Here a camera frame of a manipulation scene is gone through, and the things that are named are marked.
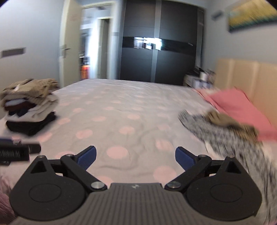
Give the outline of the black wardrobe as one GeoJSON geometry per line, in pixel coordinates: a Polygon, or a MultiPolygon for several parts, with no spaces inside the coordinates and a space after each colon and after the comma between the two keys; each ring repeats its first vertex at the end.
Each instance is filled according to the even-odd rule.
{"type": "Polygon", "coordinates": [[[119,78],[183,84],[200,66],[205,10],[177,1],[124,1],[119,78]]]}

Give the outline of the grey wall switch panel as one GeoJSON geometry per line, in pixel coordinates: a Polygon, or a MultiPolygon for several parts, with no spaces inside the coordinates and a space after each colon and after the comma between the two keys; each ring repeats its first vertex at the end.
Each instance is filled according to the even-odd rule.
{"type": "Polygon", "coordinates": [[[1,58],[25,54],[26,48],[14,48],[1,51],[1,58]]]}

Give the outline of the dark red folded garment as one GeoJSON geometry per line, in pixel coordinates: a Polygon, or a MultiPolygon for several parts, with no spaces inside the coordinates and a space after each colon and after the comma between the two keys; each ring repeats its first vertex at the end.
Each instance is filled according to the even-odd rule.
{"type": "Polygon", "coordinates": [[[25,101],[25,102],[22,102],[20,104],[13,105],[13,106],[4,106],[4,109],[6,111],[18,111],[18,110],[22,110],[22,109],[29,110],[31,108],[34,108],[35,106],[36,106],[36,104],[25,101]]]}

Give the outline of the purple fleece sleeve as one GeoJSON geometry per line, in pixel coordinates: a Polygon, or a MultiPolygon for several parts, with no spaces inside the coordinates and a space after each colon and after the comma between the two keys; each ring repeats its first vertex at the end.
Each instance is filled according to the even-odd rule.
{"type": "Polygon", "coordinates": [[[12,190],[10,181],[7,177],[1,175],[1,224],[10,224],[16,219],[16,215],[10,205],[9,194],[12,190]]]}

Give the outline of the framed yellow wall painting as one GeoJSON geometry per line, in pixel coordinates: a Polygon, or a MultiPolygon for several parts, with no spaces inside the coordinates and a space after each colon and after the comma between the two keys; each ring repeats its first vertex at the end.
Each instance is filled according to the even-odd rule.
{"type": "Polygon", "coordinates": [[[226,8],[228,31],[276,23],[276,9],[268,1],[238,1],[226,8]]]}

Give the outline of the white bedroom door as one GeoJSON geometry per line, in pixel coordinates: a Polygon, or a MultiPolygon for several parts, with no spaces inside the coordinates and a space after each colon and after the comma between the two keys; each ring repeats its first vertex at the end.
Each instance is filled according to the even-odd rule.
{"type": "Polygon", "coordinates": [[[80,80],[79,48],[82,7],[64,1],[60,30],[59,80],[66,87],[80,80]]]}

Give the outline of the cream fleece folded garment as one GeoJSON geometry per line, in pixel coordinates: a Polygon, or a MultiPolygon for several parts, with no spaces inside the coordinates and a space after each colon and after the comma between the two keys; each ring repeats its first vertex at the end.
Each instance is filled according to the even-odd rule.
{"type": "Polygon", "coordinates": [[[22,116],[17,114],[5,116],[5,119],[12,122],[40,122],[43,121],[59,104],[59,98],[55,94],[49,94],[41,105],[36,105],[22,116]]]}

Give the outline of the beige padded headboard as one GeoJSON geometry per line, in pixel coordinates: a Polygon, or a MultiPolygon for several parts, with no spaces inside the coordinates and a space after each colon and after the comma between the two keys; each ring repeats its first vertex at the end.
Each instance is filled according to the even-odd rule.
{"type": "Polygon", "coordinates": [[[276,64],[218,59],[214,86],[218,89],[240,89],[276,127],[276,64]]]}

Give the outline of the pink pillow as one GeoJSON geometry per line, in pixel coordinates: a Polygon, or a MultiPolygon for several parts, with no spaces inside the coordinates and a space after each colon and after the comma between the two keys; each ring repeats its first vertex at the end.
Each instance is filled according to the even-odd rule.
{"type": "Polygon", "coordinates": [[[239,123],[254,126],[258,130],[258,140],[276,141],[276,128],[251,103],[243,91],[236,88],[223,91],[219,89],[196,89],[195,91],[218,112],[225,113],[239,123]]]}

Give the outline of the grey patterned garment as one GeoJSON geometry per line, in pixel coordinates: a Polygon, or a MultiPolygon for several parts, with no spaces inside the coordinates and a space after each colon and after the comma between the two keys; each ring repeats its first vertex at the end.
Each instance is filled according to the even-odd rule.
{"type": "Polygon", "coordinates": [[[236,157],[261,188],[265,205],[276,206],[276,163],[260,145],[240,139],[227,128],[212,125],[202,115],[182,111],[178,118],[199,140],[210,144],[215,153],[236,157]]]}

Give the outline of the beige black-striped shirt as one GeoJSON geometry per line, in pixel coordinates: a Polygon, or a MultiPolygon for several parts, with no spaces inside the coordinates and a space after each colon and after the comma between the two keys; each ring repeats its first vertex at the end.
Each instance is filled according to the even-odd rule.
{"type": "Polygon", "coordinates": [[[1,91],[1,100],[10,101],[23,98],[40,105],[56,89],[59,89],[59,83],[54,78],[26,79],[10,84],[1,91]]]}

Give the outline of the grey pink-dotted bedspread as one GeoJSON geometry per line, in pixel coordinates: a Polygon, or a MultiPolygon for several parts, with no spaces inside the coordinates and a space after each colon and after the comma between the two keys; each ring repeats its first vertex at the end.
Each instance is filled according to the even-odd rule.
{"type": "Polygon", "coordinates": [[[56,120],[34,136],[12,132],[1,120],[1,138],[41,145],[29,161],[1,165],[12,186],[16,219],[10,224],[276,224],[276,206],[265,205],[261,188],[237,158],[215,153],[178,116],[202,115],[262,147],[256,133],[245,134],[237,123],[214,123],[209,117],[216,111],[196,91],[98,79],[55,95],[56,120]],[[107,190],[86,192],[62,174],[60,158],[89,146],[97,156],[86,171],[107,190]],[[168,191],[165,185],[184,172],[175,160],[178,147],[212,163],[207,176],[186,191],[168,191]]]}

